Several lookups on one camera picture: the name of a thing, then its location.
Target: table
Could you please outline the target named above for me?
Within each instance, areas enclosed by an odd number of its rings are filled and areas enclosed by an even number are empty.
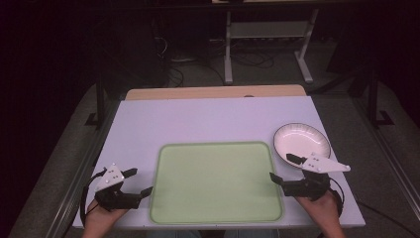
[[[301,171],[283,161],[272,144],[276,129],[291,122],[311,125],[326,135],[311,97],[306,96],[299,85],[135,89],[120,104],[94,172],[100,172],[112,163],[121,170],[137,168],[138,174],[126,179],[122,188],[124,192],[136,193],[153,185],[158,152],[163,145],[263,141],[270,146],[273,164],[279,175],[287,180],[302,179]],[[331,159],[337,160],[334,151]],[[330,177],[341,185],[346,196],[340,218],[342,225],[365,225],[343,174],[330,173]],[[92,198],[93,188],[87,200]],[[234,229],[314,226],[293,197],[283,196],[282,200],[285,207],[283,217],[274,222],[157,225],[149,219],[150,199],[146,198],[139,209],[129,211],[116,227]],[[81,227],[78,216],[73,226]]]

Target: white table surface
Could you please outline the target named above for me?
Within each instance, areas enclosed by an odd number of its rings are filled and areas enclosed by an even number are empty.
[[[154,184],[158,153],[166,144],[263,141],[271,149],[277,175],[284,180],[303,179],[302,171],[283,161],[273,147],[274,133],[288,123],[308,124],[328,137],[309,96],[122,101],[94,173],[101,172],[112,163],[122,171],[137,168],[138,173],[125,180],[122,191],[140,193],[142,189]],[[334,150],[331,159],[337,161]],[[329,173],[329,176],[340,184],[345,193],[346,202],[340,217],[342,226],[365,225],[343,173]],[[99,178],[92,183],[87,203],[93,199],[93,189],[98,181]],[[332,188],[338,190],[333,182]],[[282,191],[280,195],[284,211],[282,218],[275,222],[158,225],[149,219],[148,197],[142,200],[139,209],[132,209],[121,218],[116,227],[233,229],[299,228],[315,225],[293,197],[284,196]],[[73,226],[82,226],[79,215],[76,216]]]

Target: white plate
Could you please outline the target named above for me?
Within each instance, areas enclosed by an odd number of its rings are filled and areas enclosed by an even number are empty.
[[[317,129],[301,123],[280,127],[274,134],[274,147],[289,164],[298,167],[286,158],[286,154],[308,158],[312,153],[330,158],[331,146],[327,138]]]

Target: hand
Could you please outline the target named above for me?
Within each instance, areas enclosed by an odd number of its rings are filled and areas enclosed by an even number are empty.
[[[325,237],[346,237],[340,225],[337,200],[331,191],[327,191],[315,201],[311,201],[307,197],[295,198],[306,212],[308,212],[312,220],[321,228]]]
[[[95,199],[90,202],[87,210],[90,212],[86,215],[83,238],[103,237],[112,229],[115,222],[128,211],[126,209],[108,211],[102,208]]]

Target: green silicone mat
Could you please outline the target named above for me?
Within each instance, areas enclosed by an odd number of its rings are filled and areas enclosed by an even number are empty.
[[[157,224],[271,222],[282,215],[263,142],[161,148],[150,209]]]

